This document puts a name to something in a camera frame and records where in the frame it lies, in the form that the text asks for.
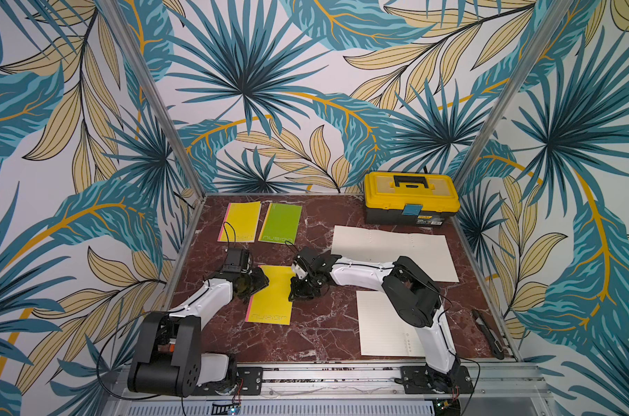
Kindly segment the green cover notebook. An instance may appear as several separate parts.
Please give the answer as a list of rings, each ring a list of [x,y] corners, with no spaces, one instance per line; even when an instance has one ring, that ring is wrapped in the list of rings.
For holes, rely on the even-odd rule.
[[[270,203],[260,232],[264,243],[294,243],[300,224],[302,208],[296,205]]]

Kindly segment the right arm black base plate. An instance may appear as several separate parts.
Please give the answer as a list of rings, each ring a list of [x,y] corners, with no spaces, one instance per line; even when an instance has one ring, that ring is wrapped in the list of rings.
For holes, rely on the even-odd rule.
[[[447,374],[428,366],[404,366],[399,370],[407,395],[467,395],[474,391],[467,367],[454,367]]]

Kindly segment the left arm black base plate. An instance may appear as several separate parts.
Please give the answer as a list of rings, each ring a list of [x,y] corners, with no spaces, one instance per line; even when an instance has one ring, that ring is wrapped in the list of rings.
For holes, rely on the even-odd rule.
[[[262,390],[262,367],[230,367],[221,381],[199,384],[192,396],[257,396]]]

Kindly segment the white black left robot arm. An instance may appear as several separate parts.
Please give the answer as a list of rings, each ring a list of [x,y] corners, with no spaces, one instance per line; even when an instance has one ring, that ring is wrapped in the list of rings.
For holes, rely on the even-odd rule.
[[[250,299],[269,286],[264,271],[212,277],[172,310],[151,312],[139,326],[127,388],[132,393],[186,398],[225,395],[240,386],[231,355],[205,353],[201,332],[234,298]]]

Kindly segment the yellow notebook pink spine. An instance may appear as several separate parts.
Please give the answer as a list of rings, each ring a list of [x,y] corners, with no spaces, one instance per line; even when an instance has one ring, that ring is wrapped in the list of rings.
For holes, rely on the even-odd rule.
[[[218,242],[252,243],[256,239],[262,203],[229,203]]]

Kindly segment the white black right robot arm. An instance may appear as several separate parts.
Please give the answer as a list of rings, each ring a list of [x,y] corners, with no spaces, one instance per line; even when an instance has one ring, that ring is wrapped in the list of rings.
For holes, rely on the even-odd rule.
[[[309,248],[294,258],[290,301],[312,300],[325,286],[356,286],[384,293],[403,322],[412,326],[425,352],[425,365],[401,371],[408,393],[465,393],[472,388],[460,363],[439,286],[406,256],[370,263]]]

